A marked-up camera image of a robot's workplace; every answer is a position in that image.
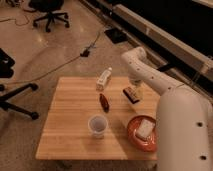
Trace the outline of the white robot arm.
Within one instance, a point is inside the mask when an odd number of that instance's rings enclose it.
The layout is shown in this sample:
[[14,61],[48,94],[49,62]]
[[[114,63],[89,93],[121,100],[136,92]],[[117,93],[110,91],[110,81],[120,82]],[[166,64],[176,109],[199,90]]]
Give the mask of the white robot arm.
[[157,171],[213,171],[208,137],[211,102],[187,84],[147,65],[143,47],[123,53],[121,59],[133,85],[144,82],[160,95]]

